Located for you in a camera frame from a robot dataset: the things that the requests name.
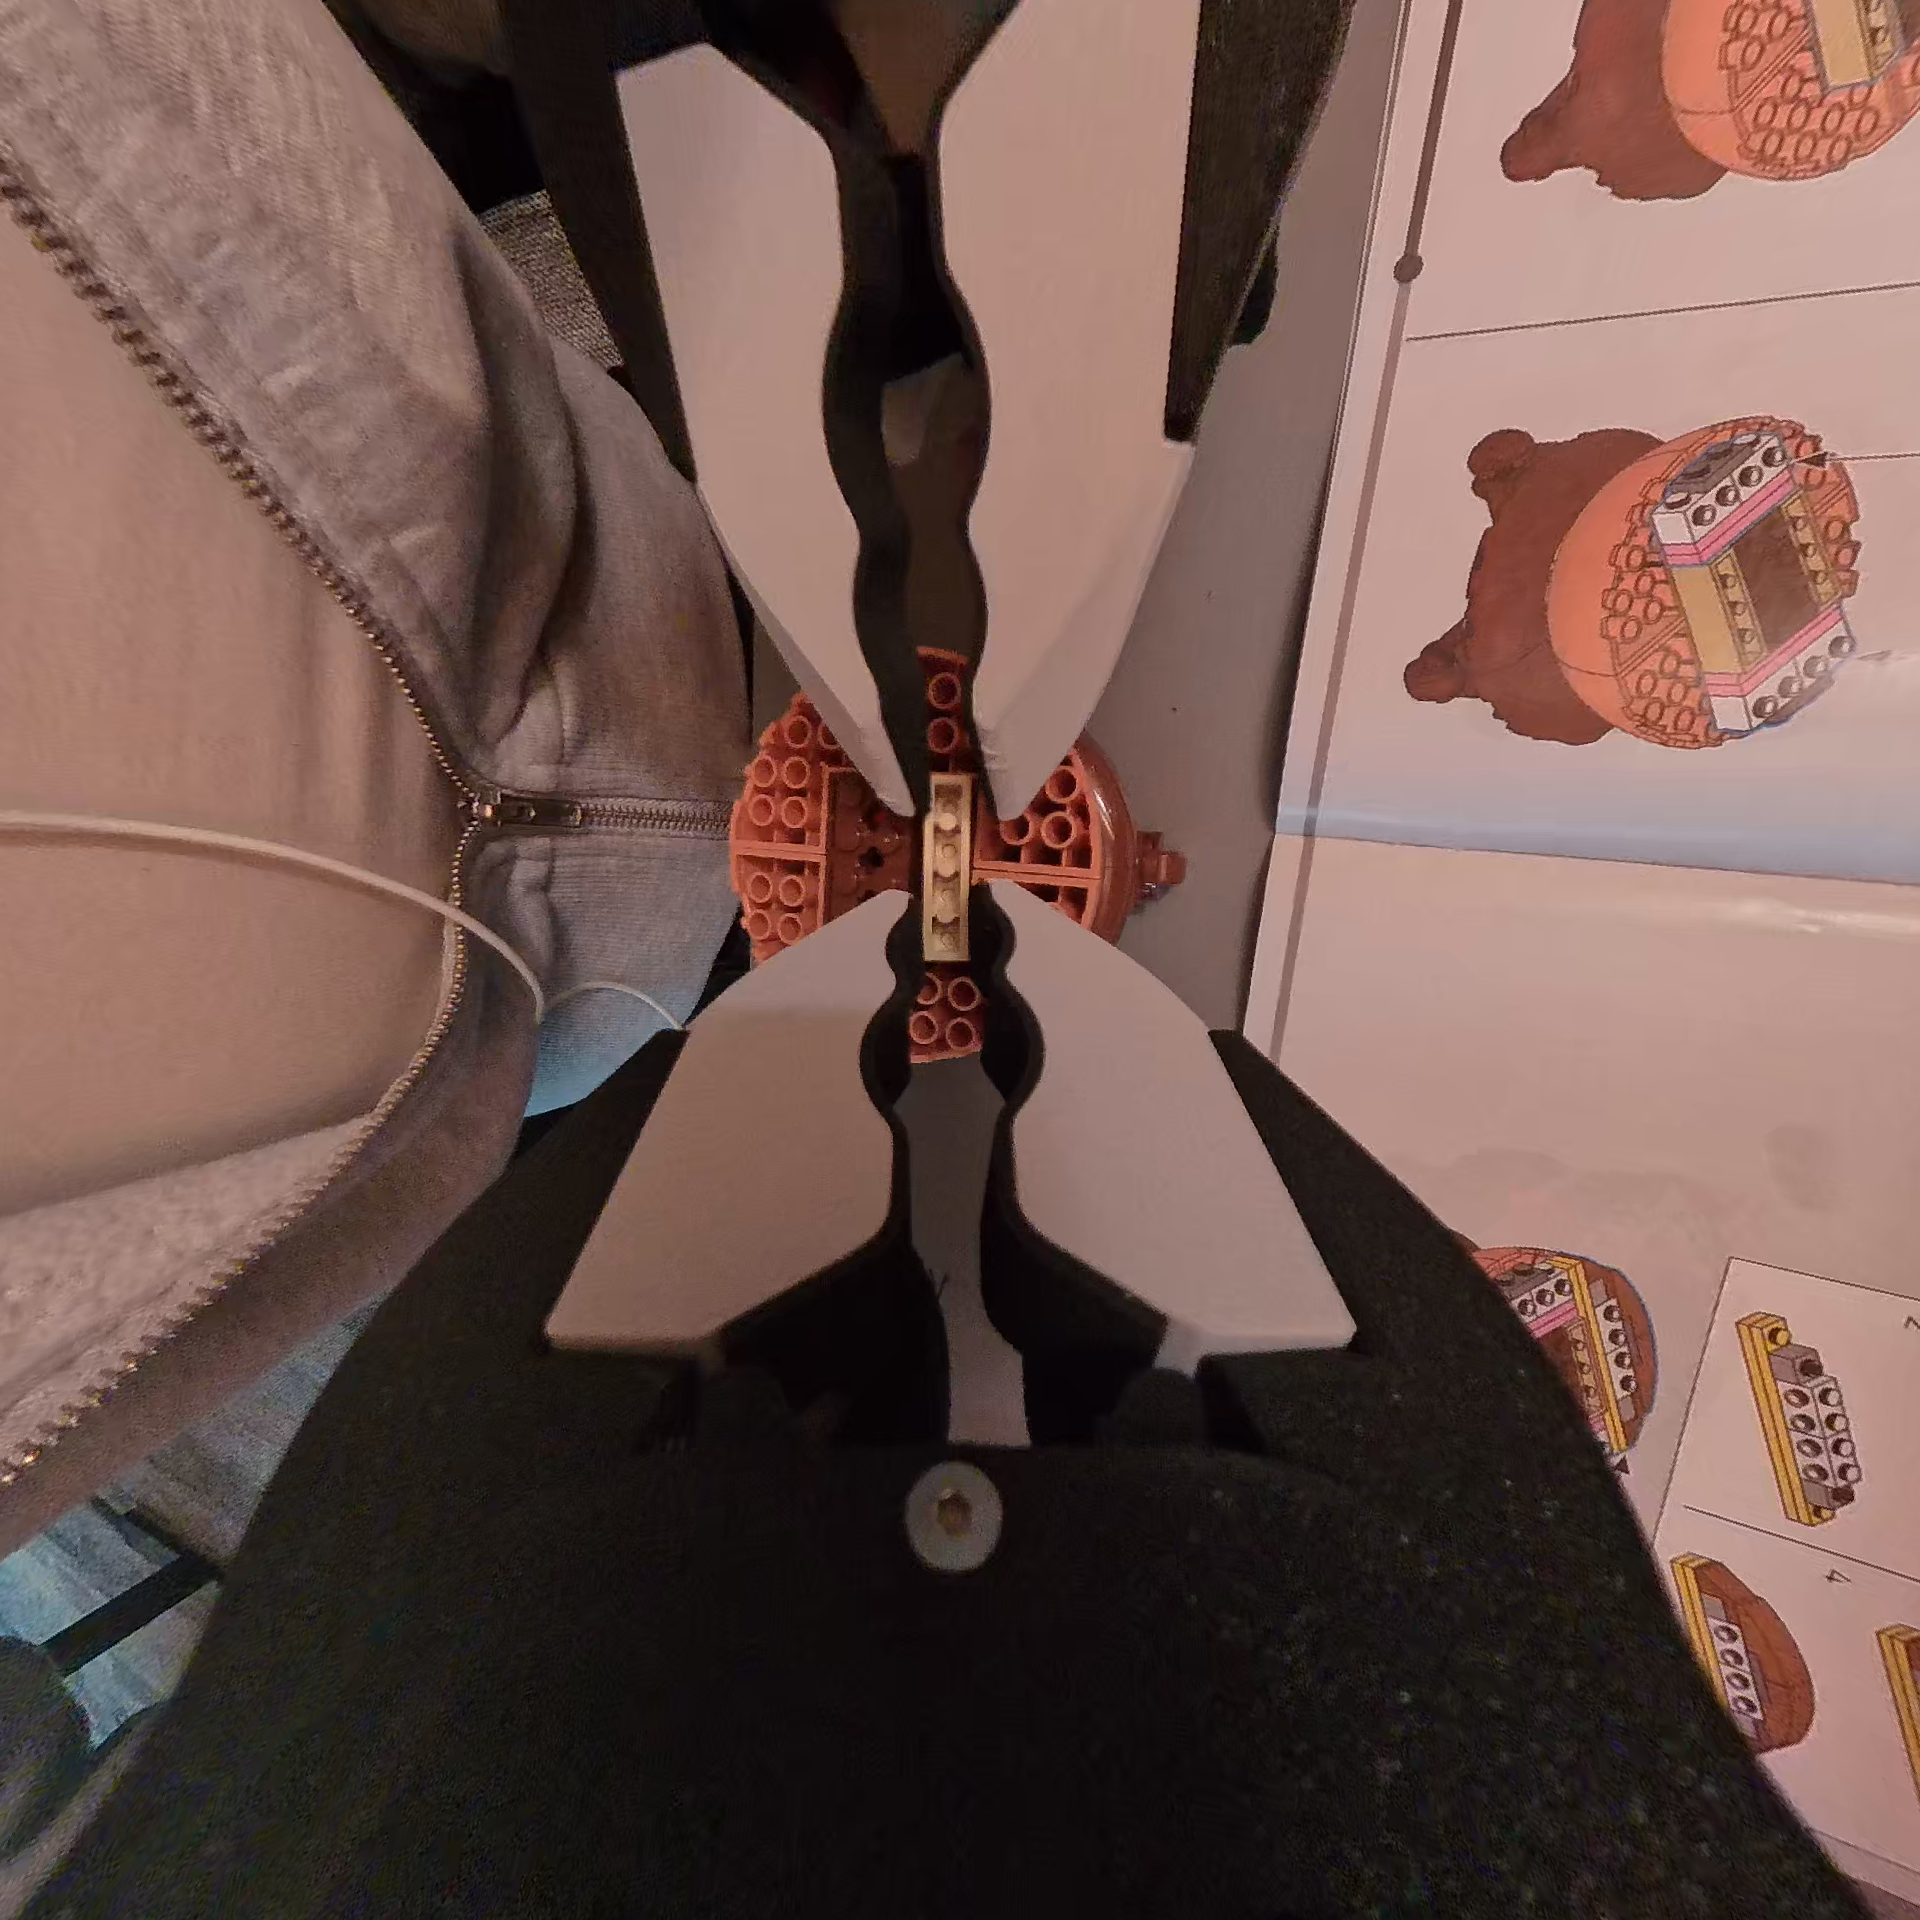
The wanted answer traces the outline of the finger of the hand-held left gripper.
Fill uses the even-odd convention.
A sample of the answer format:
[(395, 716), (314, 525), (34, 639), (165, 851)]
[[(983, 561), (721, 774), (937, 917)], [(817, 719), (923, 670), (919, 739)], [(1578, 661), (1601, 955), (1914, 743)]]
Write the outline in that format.
[(715, 539), (836, 744), (907, 814), (822, 416), (845, 292), (829, 143), (711, 47), (617, 73), (617, 108)]
[(1185, 489), (1167, 431), (1198, 2), (944, 2), (928, 128), (949, 286), (986, 376), (966, 539), (986, 754), (1066, 754)]

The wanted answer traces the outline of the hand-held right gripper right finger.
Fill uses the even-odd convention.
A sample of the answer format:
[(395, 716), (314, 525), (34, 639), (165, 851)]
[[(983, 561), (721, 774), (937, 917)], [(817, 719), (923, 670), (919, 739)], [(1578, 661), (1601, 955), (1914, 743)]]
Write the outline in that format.
[(995, 893), (1033, 1019), (1004, 1102), (1018, 1221), (1148, 1309), (1153, 1357), (1345, 1348), (1351, 1313), (1208, 1026), (1033, 893)]

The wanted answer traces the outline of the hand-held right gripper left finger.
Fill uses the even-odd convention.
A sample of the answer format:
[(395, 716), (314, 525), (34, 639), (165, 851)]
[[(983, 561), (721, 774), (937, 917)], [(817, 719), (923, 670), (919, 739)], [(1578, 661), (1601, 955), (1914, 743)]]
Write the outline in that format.
[(822, 924), (693, 1019), (548, 1313), (557, 1348), (715, 1357), (754, 1309), (889, 1229), (894, 946), (919, 958), (907, 893)]

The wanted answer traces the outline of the round orange lego pot build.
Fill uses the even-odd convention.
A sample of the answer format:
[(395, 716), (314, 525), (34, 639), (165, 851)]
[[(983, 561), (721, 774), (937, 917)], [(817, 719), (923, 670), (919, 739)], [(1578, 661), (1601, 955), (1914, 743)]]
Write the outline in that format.
[[(963, 716), (970, 664), (923, 648), (922, 673), (932, 771), (972, 782), (972, 883), (1016, 883), (1117, 945), (1143, 903), (1189, 875), (1185, 851), (1139, 829), (1092, 735), (1077, 739), (1018, 818), (1001, 821)], [(922, 829), (876, 798), (827, 719), (798, 691), (760, 731), (732, 806), (732, 889), (754, 965), (882, 893), (912, 893), (919, 879)]]

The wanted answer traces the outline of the tan brick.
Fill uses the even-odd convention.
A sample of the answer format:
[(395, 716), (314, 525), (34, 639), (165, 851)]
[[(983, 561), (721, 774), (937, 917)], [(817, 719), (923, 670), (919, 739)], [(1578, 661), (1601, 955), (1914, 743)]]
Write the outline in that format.
[(972, 776), (933, 774), (922, 826), (922, 949), (928, 965), (970, 961), (972, 821)]

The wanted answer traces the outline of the open building instruction booklet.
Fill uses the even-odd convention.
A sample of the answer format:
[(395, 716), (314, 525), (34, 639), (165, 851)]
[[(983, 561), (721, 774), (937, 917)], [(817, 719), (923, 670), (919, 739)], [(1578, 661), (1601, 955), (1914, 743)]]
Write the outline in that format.
[(1402, 2), (1247, 1039), (1918, 1903), (1918, 2)]

